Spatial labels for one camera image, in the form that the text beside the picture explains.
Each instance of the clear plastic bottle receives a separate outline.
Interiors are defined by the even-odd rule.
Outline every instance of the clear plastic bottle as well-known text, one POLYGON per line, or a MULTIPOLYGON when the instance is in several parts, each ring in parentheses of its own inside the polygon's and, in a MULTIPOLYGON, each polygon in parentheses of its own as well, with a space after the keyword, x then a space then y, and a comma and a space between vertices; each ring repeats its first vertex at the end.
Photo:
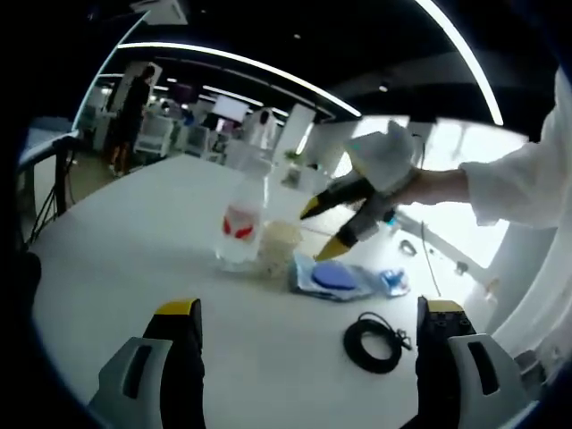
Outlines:
POLYGON ((233 192, 221 223, 216 258, 224 271, 249 271, 257 258, 260 230, 268 200, 271 164, 254 157, 246 162, 245 177, 233 192))

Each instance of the monitor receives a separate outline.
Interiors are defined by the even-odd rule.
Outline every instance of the monitor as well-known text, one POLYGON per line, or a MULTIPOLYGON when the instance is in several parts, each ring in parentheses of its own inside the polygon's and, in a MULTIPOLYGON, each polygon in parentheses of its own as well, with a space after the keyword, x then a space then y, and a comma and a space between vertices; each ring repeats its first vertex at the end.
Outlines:
POLYGON ((198 92, 195 86, 175 83, 169 90, 171 98, 179 105, 195 104, 198 100, 198 92))
POLYGON ((234 98, 219 96, 213 107, 213 114, 218 114, 223 118, 242 122, 247 114, 248 104, 235 100, 234 98))

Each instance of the clear plastic cup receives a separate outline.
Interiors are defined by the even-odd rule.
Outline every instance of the clear plastic cup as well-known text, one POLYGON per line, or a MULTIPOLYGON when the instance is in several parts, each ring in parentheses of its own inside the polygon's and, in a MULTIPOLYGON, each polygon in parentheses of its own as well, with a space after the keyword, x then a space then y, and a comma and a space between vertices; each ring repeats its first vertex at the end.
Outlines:
POLYGON ((258 248, 259 272, 272 279, 286 277, 294 249, 301 241, 299 227, 282 221, 267 223, 258 248))

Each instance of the coiled black cable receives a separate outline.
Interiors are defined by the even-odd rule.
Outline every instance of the coiled black cable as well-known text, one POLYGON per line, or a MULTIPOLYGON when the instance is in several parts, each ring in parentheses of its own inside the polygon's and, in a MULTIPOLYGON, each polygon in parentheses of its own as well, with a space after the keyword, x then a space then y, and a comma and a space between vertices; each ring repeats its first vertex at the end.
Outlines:
POLYGON ((386 374, 392 371, 401 359, 402 350, 411 350, 411 339, 402 329, 394 331, 391 325, 380 315, 367 311, 357 318, 343 335, 343 347, 349 358, 360 368, 370 373, 386 374), (367 353, 362 344, 362 337, 372 333, 383 337, 391 349, 391 356, 387 359, 378 359, 367 353))

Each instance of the ceiling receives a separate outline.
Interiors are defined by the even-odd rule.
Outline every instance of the ceiling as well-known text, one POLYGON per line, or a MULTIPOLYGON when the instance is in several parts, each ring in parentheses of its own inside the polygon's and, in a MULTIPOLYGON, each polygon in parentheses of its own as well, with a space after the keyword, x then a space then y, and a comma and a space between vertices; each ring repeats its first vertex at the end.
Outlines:
MULTIPOLYGON (((351 7, 308 0, 180 3, 187 25, 144 23, 128 41, 180 42, 243 55, 332 92, 363 114, 446 116, 492 123, 483 95, 456 48, 414 0, 357 0, 351 7), (389 87, 388 92, 378 90, 382 83, 389 87)), ((553 104, 557 67, 538 34, 511 11, 508 2, 435 3, 475 52, 505 126, 535 136, 553 104)), ((107 2, 102 11, 106 15, 126 13, 129 2, 107 2)), ((122 49, 105 72, 122 72, 130 61, 138 59, 164 68, 159 85, 166 85, 166 78, 175 78, 291 109, 297 100, 269 86, 275 85, 332 113, 335 121, 353 118, 300 85, 214 55, 122 49)), ((330 117, 320 112, 319 119, 330 117)))

